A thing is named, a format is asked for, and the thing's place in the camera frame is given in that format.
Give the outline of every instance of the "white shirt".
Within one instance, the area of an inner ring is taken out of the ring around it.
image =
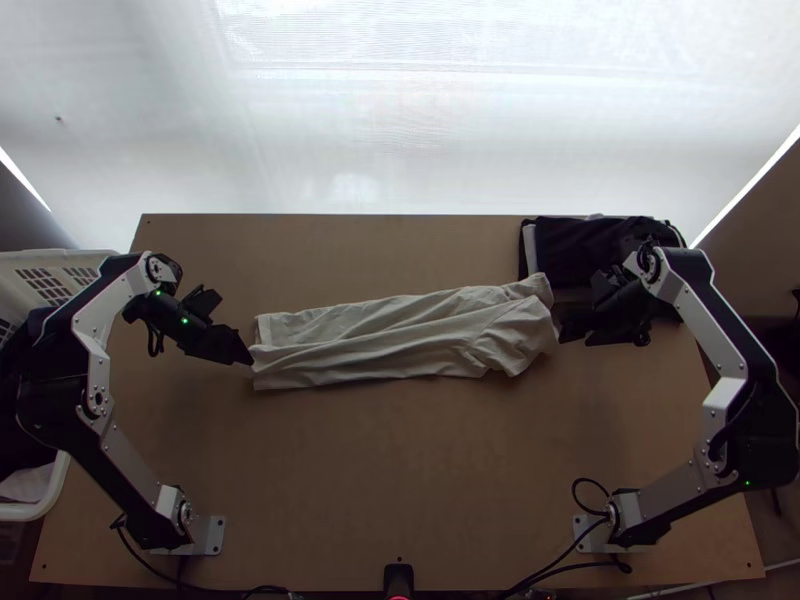
[[[513,377],[557,346],[547,277],[256,317],[256,390],[420,375]]]

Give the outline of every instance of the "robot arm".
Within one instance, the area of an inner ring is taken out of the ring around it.
[[[740,491],[787,484],[798,473],[797,407],[778,382],[772,358],[714,287],[705,253],[645,243],[623,267],[604,282],[593,281],[603,290],[595,298],[595,323],[612,323],[618,337],[624,315],[635,315],[623,337],[645,345],[653,299],[671,305],[719,380],[702,404],[700,435],[686,460],[641,489],[614,491],[606,508],[611,527],[587,536],[580,549],[587,553],[642,549],[677,519]],[[576,537],[601,518],[577,515]]]
[[[238,332],[213,324],[209,315],[222,300],[216,292],[201,286],[175,299],[181,276],[180,266],[161,254],[106,259],[100,277],[72,300],[31,313],[4,349],[4,370],[18,379],[20,426],[77,460],[122,508],[126,529],[143,549],[211,555],[222,548],[224,519],[195,514],[180,486],[150,470],[114,419],[109,385],[106,344],[120,311],[128,322],[147,324],[153,355],[168,336],[186,354],[252,364]]]

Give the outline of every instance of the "light strip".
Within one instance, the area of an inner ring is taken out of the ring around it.
[[[798,138],[800,138],[800,125],[794,128],[794,131],[792,131],[792,133],[789,134],[789,137],[787,137],[778,147],[778,149],[775,151],[775,154],[773,154],[764,164],[764,166],[759,169],[758,173],[756,173],[755,176],[747,182],[747,185],[739,190],[739,193],[734,196],[733,200],[728,202],[728,204],[726,204],[725,207],[719,211],[719,214],[714,217],[708,225],[706,225],[705,229],[700,232],[700,235],[698,235],[697,238],[695,238],[695,240],[689,245],[689,248],[696,248],[697,245],[703,241],[703,238],[708,235],[708,232],[714,229],[714,227],[716,227],[717,224],[725,218],[725,215],[731,212],[733,207],[739,204],[739,201],[750,193],[750,190],[755,187],[756,183],[758,183],[759,180],[767,174],[767,171],[775,166],[775,163],[778,162],[784,154],[786,154],[786,151],[794,145]]]
[[[36,198],[42,206],[44,206],[49,212],[53,212],[52,209],[47,206],[47,202],[42,200],[39,192],[34,189],[34,187],[31,185],[31,182],[28,181],[28,178],[22,174],[22,171],[19,170],[19,167],[14,164],[14,161],[11,160],[11,157],[6,153],[5,150],[3,150],[2,146],[0,146],[0,163],[3,163],[6,168],[11,171],[11,174],[19,179],[22,185],[28,188],[28,191],[33,194],[33,197]]]

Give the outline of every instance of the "cloth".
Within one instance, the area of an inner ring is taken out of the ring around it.
[[[553,295],[536,273],[500,286],[259,315],[256,390],[420,375],[519,375],[557,346]]]
[[[632,245],[650,236],[662,246],[686,246],[669,221],[649,217],[525,219],[520,226],[519,277],[537,270],[547,275],[554,289],[588,287],[597,270],[621,264]]]
[[[53,463],[33,469],[19,469],[0,482],[0,498],[12,502],[39,502],[47,493]]]

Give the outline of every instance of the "black object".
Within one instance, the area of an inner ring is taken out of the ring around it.
[[[649,217],[537,217],[522,227],[536,225],[536,262],[554,288],[587,287],[595,271],[607,271],[621,263],[630,249],[648,238],[660,246],[684,247],[678,230],[669,221]],[[525,244],[520,229],[519,278],[529,275]]]
[[[55,460],[56,450],[43,446],[17,423],[17,364],[21,349],[33,343],[32,330],[38,330],[54,307],[31,311],[28,321],[17,329],[0,349],[0,481],[19,469],[40,467]]]
[[[564,552],[562,552],[558,557],[556,557],[554,560],[552,560],[547,566],[544,566],[541,569],[539,569],[538,571],[536,571],[535,573],[532,573],[532,574],[528,575],[527,577],[524,577],[523,579],[521,579],[520,581],[518,581],[517,583],[512,585],[507,590],[505,590],[503,592],[500,592],[500,594],[497,596],[496,600],[505,600],[506,598],[508,598],[510,596],[513,596],[514,594],[522,593],[525,590],[527,590],[528,588],[533,587],[534,585],[536,585],[540,581],[543,581],[543,580],[547,579],[548,577],[552,577],[554,575],[558,575],[559,573],[563,573],[565,571],[573,571],[573,570],[576,570],[576,569],[590,569],[590,568],[596,568],[596,567],[616,567],[617,569],[619,569],[620,571],[622,571],[626,575],[629,575],[629,574],[631,574],[633,572],[633,569],[631,568],[630,565],[620,561],[613,554],[610,555],[609,560],[605,560],[605,561],[592,561],[592,562],[576,563],[576,564],[573,564],[573,565],[566,565],[564,567],[555,568],[556,565],[558,565],[562,560],[564,560],[567,556],[569,556],[572,553],[572,551],[575,550],[575,548],[578,548],[578,547],[582,548],[582,546],[580,546],[580,544],[581,544],[581,542],[583,541],[583,539],[586,536],[588,536],[592,531],[594,531],[598,527],[608,523],[611,520],[608,513],[603,512],[603,511],[599,511],[599,510],[589,509],[588,507],[586,507],[586,505],[584,505],[578,499],[577,489],[578,489],[578,486],[581,483],[590,483],[590,484],[596,486],[606,496],[608,496],[608,491],[599,482],[595,481],[594,479],[589,479],[587,477],[580,477],[580,478],[578,478],[578,479],[576,479],[575,481],[572,482],[572,499],[575,501],[575,503],[578,506],[580,506],[582,509],[584,509],[587,512],[589,512],[590,514],[601,515],[602,518],[598,519],[595,523],[593,523],[592,525],[587,527],[583,531],[583,533],[581,533],[577,538],[575,538],[575,541],[573,541],[572,544],[570,544],[569,547],[566,550],[564,550]]]
[[[236,329],[214,325],[211,312],[222,302],[215,290],[198,285],[178,301],[165,290],[158,289],[137,296],[122,311],[128,323],[141,319],[147,325],[151,356],[164,351],[164,336],[172,338],[178,348],[196,356],[225,365],[239,362],[253,364],[253,357]]]
[[[157,257],[167,263],[177,281],[161,282],[158,290],[134,298],[125,308],[126,319],[141,318],[149,327],[157,327],[159,336],[173,337],[186,354],[224,364],[249,364],[252,358],[236,330],[211,324],[209,313],[219,304],[219,295],[200,288],[178,302],[172,294],[180,282],[180,267],[168,257]],[[49,318],[43,319],[36,311],[29,315],[9,341],[3,377],[14,385],[3,385],[0,403],[15,404],[19,424],[38,442],[66,451],[81,464],[123,508],[124,525],[140,547],[177,548],[189,543],[189,536],[153,509],[100,447],[98,432],[79,416],[97,418],[87,405],[90,355],[74,334],[73,321],[90,301],[104,302],[101,293],[140,259],[141,254],[107,258],[100,266],[100,277]],[[149,275],[158,281],[158,273]]]
[[[652,240],[641,245],[646,253]],[[642,282],[619,265],[597,271],[591,278],[592,304],[567,308],[560,315],[562,344],[586,339],[587,346],[650,343],[653,319],[680,323],[678,312],[668,303],[652,296]]]
[[[707,456],[716,461],[725,447],[726,464],[718,477],[725,478],[734,470],[738,471],[738,477],[732,483],[687,495],[666,505],[662,512],[649,514],[637,525],[613,532],[609,543],[624,548],[654,544],[670,530],[673,521],[738,492],[786,485],[797,477],[800,469],[797,414],[778,383],[772,358],[714,287],[714,272],[705,254],[679,248],[663,248],[662,251],[668,263],[662,267],[669,266],[696,294],[711,315],[712,326],[730,340],[747,367],[747,381],[728,405],[725,424],[709,440],[707,451]],[[636,290],[637,283],[640,287],[643,285],[641,281],[631,280],[623,286],[615,286],[616,306],[612,313],[616,327],[624,325],[624,316],[628,313],[632,330],[641,330],[641,290]],[[602,330],[603,319],[595,316],[598,319],[594,326]],[[612,497],[636,491],[619,489]]]
[[[128,542],[128,540],[125,539],[125,534],[122,533],[124,516],[125,515],[120,515],[119,517],[117,517],[114,520],[114,522],[111,523],[111,525],[109,525],[109,529],[115,530],[117,532],[117,535],[119,536],[119,540],[122,542],[122,545],[125,547],[125,550],[128,551],[128,554],[130,554],[131,557],[136,562],[138,562],[140,565],[142,565],[142,567],[147,569],[150,573],[152,573],[153,575],[155,575],[159,579],[163,579],[164,581],[167,581],[169,583],[174,584],[179,593],[182,591],[182,589],[194,590],[194,591],[197,591],[197,592],[219,592],[219,593],[222,593],[222,594],[236,594],[236,593],[239,593],[239,594],[243,594],[242,600],[246,600],[247,598],[250,598],[251,596],[253,596],[255,594],[286,594],[287,596],[289,596],[289,598],[293,598],[294,597],[294,598],[297,598],[299,600],[302,600],[302,598],[303,598],[302,596],[300,596],[298,594],[293,594],[291,591],[289,591],[288,589],[286,589],[285,587],[280,586],[280,585],[259,585],[259,586],[256,586],[254,588],[251,588],[249,590],[219,590],[219,589],[215,589],[215,588],[207,588],[207,587],[202,587],[202,586],[199,586],[199,585],[194,585],[194,584],[191,584],[191,583],[187,583],[187,582],[183,581],[183,579],[182,579],[182,572],[183,572],[183,569],[186,566],[185,563],[183,563],[182,566],[179,565],[180,571],[179,571],[179,573],[178,573],[178,575],[176,577],[170,577],[166,573],[162,573],[161,571],[159,571],[158,569],[153,567],[145,559],[143,559],[141,556],[139,556],[139,554],[136,552],[136,550],[134,550],[131,547],[131,545]],[[190,557],[181,556],[179,558],[188,560]]]
[[[383,568],[384,600],[411,600],[414,597],[414,569],[405,563],[390,563]]]

